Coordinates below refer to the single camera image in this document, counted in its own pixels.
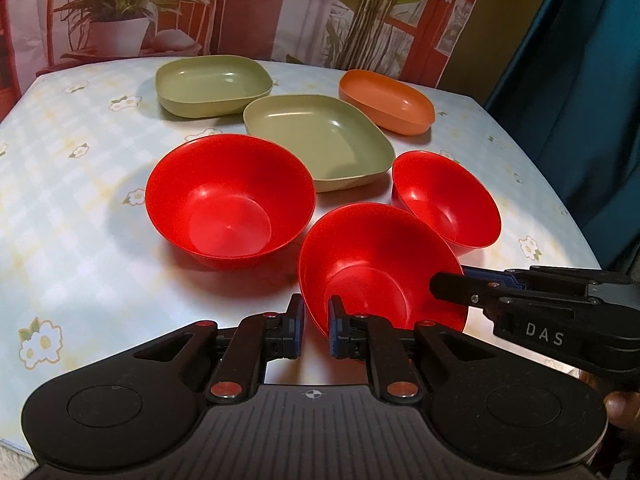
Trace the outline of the right human hand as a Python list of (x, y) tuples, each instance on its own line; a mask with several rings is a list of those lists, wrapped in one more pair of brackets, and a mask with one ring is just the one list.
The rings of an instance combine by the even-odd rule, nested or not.
[(578, 378), (590, 385), (604, 397), (604, 404), (608, 412), (608, 420), (614, 426), (635, 432), (640, 428), (640, 401), (638, 392), (614, 391), (613, 387), (593, 374), (584, 370), (578, 372)]

